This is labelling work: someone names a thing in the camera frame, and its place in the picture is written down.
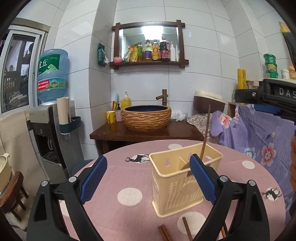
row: wooden mirror frame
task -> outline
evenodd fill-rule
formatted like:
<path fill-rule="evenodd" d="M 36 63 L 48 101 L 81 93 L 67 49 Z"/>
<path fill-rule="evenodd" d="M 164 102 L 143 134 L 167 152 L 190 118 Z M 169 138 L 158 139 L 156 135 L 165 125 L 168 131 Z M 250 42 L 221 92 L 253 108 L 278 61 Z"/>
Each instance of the wooden mirror frame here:
<path fill-rule="evenodd" d="M 124 66 L 136 66 L 136 65 L 178 65 L 180 68 L 185 68 L 185 65 L 189 64 L 189 60 L 185 59 L 184 54 L 184 41 L 183 41 L 183 29 L 185 28 L 185 23 L 182 23 L 181 20 L 176 20 L 176 22 L 138 22 L 138 23 L 126 23 L 120 24 L 116 23 L 115 26 L 112 27 L 112 30 L 115 32 L 114 37 L 114 55 L 113 57 L 119 56 L 119 30 L 128 29 L 128 28 L 140 28 L 143 26 L 149 25 L 160 25 L 164 27 L 175 27 L 178 28 L 178 38 L 179 38 L 179 61 L 160 61 L 160 60 L 151 60 L 151 61 L 141 61 L 141 62 L 127 62 L 115 64 L 114 62 L 110 62 L 110 67 L 113 67 L 114 70 L 117 70 L 119 67 Z"/>

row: vessel sink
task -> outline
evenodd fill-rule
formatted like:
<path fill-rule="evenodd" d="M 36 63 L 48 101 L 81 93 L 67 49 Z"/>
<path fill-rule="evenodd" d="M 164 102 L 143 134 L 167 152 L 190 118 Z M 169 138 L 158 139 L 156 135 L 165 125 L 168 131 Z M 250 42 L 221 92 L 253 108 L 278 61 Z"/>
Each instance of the vessel sink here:
<path fill-rule="evenodd" d="M 158 131 L 170 121 L 172 110 L 163 105 L 136 105 L 121 110 L 122 119 L 134 131 Z"/>

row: wooden countertop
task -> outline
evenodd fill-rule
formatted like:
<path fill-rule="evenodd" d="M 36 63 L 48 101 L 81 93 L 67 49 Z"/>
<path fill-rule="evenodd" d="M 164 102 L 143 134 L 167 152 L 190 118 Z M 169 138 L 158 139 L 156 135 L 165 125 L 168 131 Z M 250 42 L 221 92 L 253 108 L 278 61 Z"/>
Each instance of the wooden countertop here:
<path fill-rule="evenodd" d="M 137 132 L 127 128 L 123 122 L 116 122 L 114 124 L 104 124 L 90 135 L 94 140 L 108 140 L 108 141 L 133 141 L 144 142 L 153 140 L 167 140 L 167 139 L 186 139 L 203 141 L 203 135 L 199 130 L 181 121 L 170 121 L 168 125 L 153 132 Z"/>

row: faucet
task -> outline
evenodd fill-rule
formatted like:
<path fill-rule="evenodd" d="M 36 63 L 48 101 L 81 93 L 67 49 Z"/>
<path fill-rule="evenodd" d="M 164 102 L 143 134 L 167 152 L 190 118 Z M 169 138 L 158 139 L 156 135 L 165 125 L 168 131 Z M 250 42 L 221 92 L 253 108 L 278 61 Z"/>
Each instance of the faucet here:
<path fill-rule="evenodd" d="M 160 96 L 157 96 L 155 99 L 159 100 L 159 99 L 162 99 L 163 100 L 163 105 L 166 105 L 167 104 L 167 97 L 168 97 L 168 94 L 166 93 L 167 90 L 163 90 L 163 94 L 160 95 Z"/>

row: stacked green containers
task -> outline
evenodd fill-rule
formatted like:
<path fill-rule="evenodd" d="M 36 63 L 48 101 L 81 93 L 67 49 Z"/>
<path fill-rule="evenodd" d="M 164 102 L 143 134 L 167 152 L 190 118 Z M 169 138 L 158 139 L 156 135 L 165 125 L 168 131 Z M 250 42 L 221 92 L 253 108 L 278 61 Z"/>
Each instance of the stacked green containers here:
<path fill-rule="evenodd" d="M 266 76 L 267 78 L 277 79 L 279 74 L 277 72 L 276 57 L 272 54 L 264 54 L 265 66 L 266 66 Z"/>

